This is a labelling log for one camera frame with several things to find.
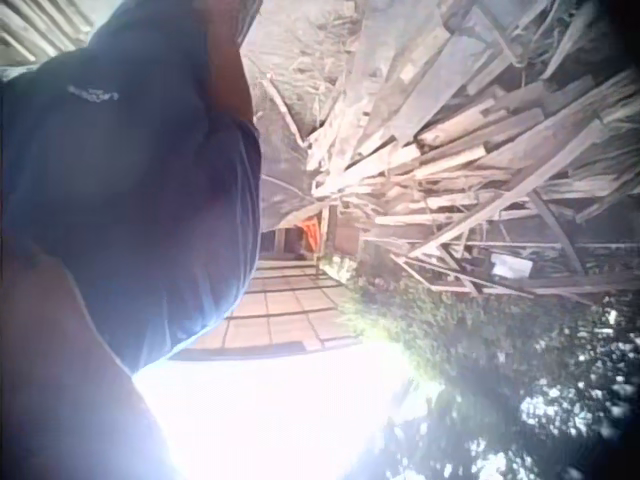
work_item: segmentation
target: wood pile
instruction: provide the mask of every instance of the wood pile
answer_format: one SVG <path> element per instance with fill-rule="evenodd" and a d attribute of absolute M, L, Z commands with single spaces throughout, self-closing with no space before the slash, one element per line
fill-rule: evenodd
<path fill-rule="evenodd" d="M 595 3 L 377 3 L 307 139 L 315 198 L 434 290 L 589 302 L 640 288 L 640 262 L 604 260 L 638 256 L 638 214 L 622 236 L 598 227 L 640 193 L 640 82 L 596 54 L 584 67 L 610 42 Z M 408 7 L 424 21 L 390 51 L 385 9 Z M 495 255 L 533 268 L 500 278 Z"/>

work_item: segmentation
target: orange object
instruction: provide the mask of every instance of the orange object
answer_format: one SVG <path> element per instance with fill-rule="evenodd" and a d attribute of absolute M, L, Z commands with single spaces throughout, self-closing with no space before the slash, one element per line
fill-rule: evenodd
<path fill-rule="evenodd" d="M 308 218 L 300 223 L 300 228 L 304 230 L 307 241 L 311 246 L 311 251 L 318 253 L 320 251 L 320 225 L 316 217 Z"/>

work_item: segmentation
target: wooden beam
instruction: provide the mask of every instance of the wooden beam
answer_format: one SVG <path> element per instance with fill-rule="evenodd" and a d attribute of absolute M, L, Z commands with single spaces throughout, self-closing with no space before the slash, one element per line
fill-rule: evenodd
<path fill-rule="evenodd" d="M 438 123 L 418 135 L 418 139 L 430 147 L 442 147 L 459 138 L 463 138 L 482 126 L 506 118 L 509 114 L 500 110 L 493 115 L 485 115 L 483 112 L 495 104 L 496 99 L 504 95 L 501 88 L 490 88 L 483 93 L 480 99 L 457 113 L 452 118 Z"/>
<path fill-rule="evenodd" d="M 576 254 L 576 250 L 573 248 L 569 237 L 567 237 L 567 234 L 564 232 L 562 226 L 558 222 L 558 219 L 553 214 L 547 203 L 542 200 L 542 198 L 540 198 L 540 195 L 538 195 L 535 190 L 529 192 L 529 195 L 527 196 L 529 197 L 529 200 L 531 200 L 531 203 L 533 204 L 535 209 L 540 213 L 540 216 L 544 219 L 545 222 L 547 222 L 549 228 L 551 228 L 551 230 L 553 230 L 553 232 L 558 237 L 560 245 L 562 245 L 562 248 L 569 256 L 569 261 L 571 262 L 571 265 L 573 266 L 575 272 L 580 275 L 586 275 L 584 266 L 582 265 L 580 258 Z"/>
<path fill-rule="evenodd" d="M 460 221 L 448 226 L 430 241 L 411 252 L 412 257 L 420 255 L 425 250 L 432 249 L 461 235 L 466 230 L 480 222 L 490 219 L 500 210 L 511 203 L 526 196 L 544 181 L 565 168 L 575 157 L 589 145 L 600 141 L 604 137 L 605 128 L 600 120 L 593 120 L 582 132 L 571 140 L 557 155 L 538 164 L 526 168 L 513 179 L 507 191 L 496 193 L 489 201 L 484 202 L 466 214 Z"/>
<path fill-rule="evenodd" d="M 526 279 L 514 282 L 519 288 L 537 295 L 589 294 L 615 290 L 640 289 L 640 272 L 614 272 L 586 277 L 552 277 Z M 431 288 L 438 292 L 466 292 L 462 282 L 434 282 Z M 504 294 L 502 288 L 485 288 L 484 293 Z"/>
<path fill-rule="evenodd" d="M 616 105 L 638 92 L 640 82 L 635 70 L 626 70 L 573 102 L 504 147 L 478 160 L 474 168 L 525 168 L 556 154 L 577 125 L 591 121 L 594 112 Z"/>
<path fill-rule="evenodd" d="M 432 262 L 426 262 L 424 260 L 416 260 L 416 259 L 410 258 L 410 257 L 405 257 L 404 260 L 407 261 L 407 262 L 415 263 L 416 265 L 421 265 L 423 267 L 427 267 L 427 268 L 430 268 L 432 270 L 436 270 L 438 272 L 447 273 L 447 274 L 453 275 L 455 277 L 460 277 L 461 279 L 470 280 L 470 281 L 473 281 L 473 282 L 480 283 L 482 285 L 487 285 L 489 287 L 498 288 L 500 290 L 506 290 L 507 292 L 513 293 L 515 295 L 522 295 L 523 297 L 529 297 L 529 298 L 533 298 L 535 296 L 532 292 L 529 292 L 529 291 L 527 291 L 525 289 L 522 289 L 522 288 L 513 287 L 511 285 L 507 285 L 506 283 L 496 282 L 494 280 L 487 280 L 487 279 L 480 278 L 480 277 L 475 276 L 475 275 L 464 273 L 464 272 L 461 272 L 461 271 L 458 271 L 458 270 L 453 270 L 451 268 L 441 267 L 440 265 L 437 265 L 437 264 L 432 263 Z"/>
<path fill-rule="evenodd" d="M 597 5 L 595 1 L 587 1 L 580 7 L 580 10 L 575 14 L 571 20 L 571 25 L 567 29 L 567 32 L 562 37 L 560 45 L 556 49 L 556 52 L 551 57 L 549 65 L 540 78 L 547 79 L 553 75 L 553 72 L 560 66 L 562 60 L 573 50 L 578 44 L 580 37 L 587 30 L 589 24 L 596 18 L 598 13 Z"/>
<path fill-rule="evenodd" d="M 444 261 L 447 262 L 451 268 L 454 268 L 459 272 L 464 271 L 464 267 L 462 263 L 460 263 L 460 261 L 457 258 L 451 255 L 451 252 L 449 252 L 449 249 L 447 247 L 443 245 L 438 245 L 438 253 L 442 258 L 444 258 Z M 460 278 L 460 280 L 462 280 L 462 283 L 465 284 L 465 286 L 469 289 L 469 291 L 474 297 L 480 296 L 482 292 L 473 282 L 462 277 Z"/>
<path fill-rule="evenodd" d="M 391 254 L 391 258 L 393 259 L 394 262 L 396 262 L 398 265 L 400 265 L 404 269 L 405 272 L 407 272 L 413 278 L 418 280 L 425 287 L 431 288 L 431 284 L 422 275 L 420 275 L 418 272 L 416 272 L 413 268 L 411 268 L 409 265 L 405 264 L 402 261 L 402 257 L 398 257 L 397 255 L 392 253 Z"/>
<path fill-rule="evenodd" d="M 580 97 L 586 95 L 594 88 L 596 88 L 596 82 L 593 81 L 593 77 L 591 75 L 582 77 L 579 80 L 570 83 L 562 90 L 547 95 L 542 100 L 542 110 L 547 117 L 551 117 L 577 101 Z"/>
<path fill-rule="evenodd" d="M 599 213 L 609 208 L 611 205 L 620 201 L 626 195 L 635 192 L 638 187 L 640 187 L 640 172 L 636 172 L 633 177 L 623 182 L 620 186 L 618 186 L 618 188 L 609 193 L 609 195 L 601 198 L 590 207 L 578 213 L 578 215 L 576 215 L 576 221 L 578 223 L 583 223 L 586 220 L 595 217 Z"/>

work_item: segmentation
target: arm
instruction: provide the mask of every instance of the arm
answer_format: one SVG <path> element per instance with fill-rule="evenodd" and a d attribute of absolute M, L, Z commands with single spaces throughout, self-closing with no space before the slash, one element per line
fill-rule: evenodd
<path fill-rule="evenodd" d="M 131 378 L 95 332 L 73 279 L 5 255 L 0 288 L 2 478 L 177 478 Z"/>
<path fill-rule="evenodd" d="M 211 97 L 223 112 L 253 125 L 249 82 L 237 40 L 240 0 L 208 0 L 205 7 Z"/>

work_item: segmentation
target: broken wood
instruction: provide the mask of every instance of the broken wood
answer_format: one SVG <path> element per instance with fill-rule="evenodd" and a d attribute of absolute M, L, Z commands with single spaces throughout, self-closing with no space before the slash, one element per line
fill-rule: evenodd
<path fill-rule="evenodd" d="M 402 261 L 402 257 L 399 257 L 395 254 L 391 254 L 391 258 L 394 262 L 396 262 L 398 265 L 400 265 L 405 272 L 407 272 L 409 275 L 411 275 L 413 278 L 415 278 L 416 280 L 418 280 L 420 283 L 422 283 L 425 287 L 427 288 L 431 288 L 431 284 L 422 276 L 420 275 L 418 272 L 416 272 L 413 268 L 411 268 L 409 265 L 407 265 L 406 263 L 404 263 L 404 261 Z"/>
<path fill-rule="evenodd" d="M 555 115 L 560 110 L 565 109 L 573 102 L 583 97 L 596 87 L 591 75 L 582 77 L 573 83 L 570 83 L 562 90 L 550 93 L 542 100 L 542 110 L 547 117 Z"/>
<path fill-rule="evenodd" d="M 411 96 L 389 122 L 389 129 L 401 144 L 409 142 L 453 94 L 471 78 L 489 57 L 492 29 L 477 7 L 471 9 L 463 29 L 475 30 L 474 37 L 453 35 Z"/>
<path fill-rule="evenodd" d="M 612 191 L 607 196 L 600 199 L 590 207 L 584 209 L 582 212 L 578 213 L 578 215 L 576 215 L 576 221 L 579 223 L 583 223 L 586 220 L 595 217 L 599 213 L 602 213 L 604 210 L 609 208 L 611 205 L 620 201 L 625 196 L 637 191 L 638 188 L 640 188 L 640 172 L 636 170 L 634 176 L 623 182 L 614 191 Z"/>
<path fill-rule="evenodd" d="M 533 292 L 536 295 L 582 295 L 590 293 L 602 293 L 615 290 L 640 289 L 639 272 L 615 272 L 586 277 L 551 277 L 513 281 L 518 288 Z M 462 282 L 433 282 L 432 290 L 438 292 L 466 292 L 466 286 Z M 502 288 L 489 287 L 483 289 L 484 293 L 504 294 Z"/>
<path fill-rule="evenodd" d="M 549 177 L 565 168 L 571 160 L 583 152 L 592 143 L 600 141 L 603 136 L 604 126 L 600 120 L 593 120 L 557 155 L 547 160 L 542 160 L 538 164 L 533 164 L 530 168 L 520 172 L 520 174 L 515 177 L 507 187 L 507 191 L 505 193 L 499 192 L 495 194 L 488 202 L 479 205 L 472 212 L 465 215 L 465 218 L 446 227 L 435 235 L 429 242 L 411 252 L 410 255 L 413 257 L 418 256 L 424 250 L 453 240 L 465 230 L 468 230 L 480 222 L 488 220 L 497 212 L 525 196 Z"/>
<path fill-rule="evenodd" d="M 444 261 L 447 262 L 451 268 L 454 268 L 459 272 L 464 271 L 464 267 L 462 263 L 460 263 L 460 261 L 458 261 L 457 258 L 451 255 L 447 247 L 443 245 L 439 245 L 438 253 L 442 258 L 444 258 Z M 481 290 L 473 282 L 462 277 L 460 278 L 460 280 L 462 280 L 462 283 L 464 283 L 464 285 L 469 289 L 469 292 L 471 292 L 471 295 L 473 295 L 474 297 L 479 297 L 481 295 L 482 293 Z"/>
<path fill-rule="evenodd" d="M 581 97 L 515 141 L 478 160 L 474 168 L 524 168 L 536 159 L 553 155 L 573 134 L 576 125 L 593 118 L 595 112 L 609 108 L 638 91 L 634 70 L 626 70 Z"/>
<path fill-rule="evenodd" d="M 488 220 L 514 220 L 537 215 L 536 210 L 503 210 Z M 411 225 L 411 224 L 439 224 L 452 223 L 464 218 L 465 213 L 414 213 L 412 215 L 380 215 L 375 218 L 378 225 Z"/>
<path fill-rule="evenodd" d="M 484 278 L 480 278 L 476 275 L 471 275 L 468 273 L 464 273 L 458 270 L 453 270 L 451 268 L 445 268 L 445 267 L 441 267 L 440 265 L 437 265 L 435 263 L 432 262 L 427 262 L 424 260 L 416 260 L 414 258 L 411 257 L 404 257 L 404 261 L 406 262 L 410 262 L 410 263 L 415 263 L 416 265 L 420 265 L 426 268 L 430 268 L 431 270 L 436 270 L 438 272 L 441 273 L 446 273 L 449 275 L 453 275 L 455 277 L 459 277 L 461 279 L 466 279 L 469 281 L 473 281 L 476 283 L 480 283 L 482 285 L 487 285 L 488 287 L 493 287 L 493 288 L 499 288 L 501 290 L 505 290 L 509 293 L 513 293 L 515 295 L 522 295 L 523 297 L 528 297 L 528 298 L 533 298 L 535 295 L 523 288 L 519 288 L 519 287 L 513 287 L 511 285 L 508 285 L 506 283 L 503 282 L 498 282 L 498 281 L 494 281 L 494 280 L 488 280 L 488 279 L 484 279 Z"/>
<path fill-rule="evenodd" d="M 536 208 L 536 210 L 538 210 L 538 212 L 540 213 L 540 216 L 544 219 L 545 222 L 547 222 L 549 228 L 551 228 L 551 230 L 553 230 L 553 232 L 557 235 L 558 241 L 569 257 L 569 260 L 575 272 L 580 275 L 586 275 L 584 266 L 582 265 L 580 258 L 576 254 L 576 251 L 573 248 L 569 237 L 567 237 L 567 234 L 564 232 L 564 229 L 558 222 L 558 219 L 553 214 L 547 203 L 542 198 L 540 198 L 535 190 L 529 192 L 527 196 L 529 197 L 529 200 L 531 200 L 531 203 Z"/>
<path fill-rule="evenodd" d="M 400 148 L 398 143 L 393 143 L 370 157 L 361 160 L 343 173 L 327 178 L 324 185 L 318 187 L 316 196 L 325 196 L 334 193 L 341 188 L 355 185 L 360 180 L 378 175 L 385 170 L 398 167 L 420 156 L 420 150 L 416 145 Z"/>
<path fill-rule="evenodd" d="M 542 110 L 535 108 L 471 133 L 445 147 L 434 150 L 431 155 L 455 155 L 477 145 L 498 145 L 517 137 L 543 121 Z"/>
<path fill-rule="evenodd" d="M 449 120 L 436 124 L 418 135 L 418 140 L 430 147 L 442 147 L 459 138 L 463 138 L 481 127 L 490 125 L 508 116 L 505 111 L 493 115 L 482 112 L 495 104 L 496 99 L 504 95 L 504 90 L 491 88 L 483 94 L 479 101 L 467 107 Z"/>
<path fill-rule="evenodd" d="M 540 76 L 542 79 L 547 79 L 553 75 L 553 72 L 560 66 L 562 60 L 569 54 L 573 48 L 577 45 L 580 37 L 587 30 L 587 27 L 596 18 L 598 11 L 594 1 L 587 1 L 580 7 L 580 10 L 571 20 L 571 25 L 567 29 L 562 41 L 558 46 L 558 49 L 554 53 L 553 57 L 549 61 L 549 65 L 545 72 Z"/>
<path fill-rule="evenodd" d="M 511 113 L 514 110 L 522 110 L 542 105 L 544 97 L 548 94 L 549 90 L 544 82 L 532 83 L 498 98 L 495 103 L 488 107 L 483 113 L 485 115 L 491 115 L 500 110 L 506 110 Z"/>

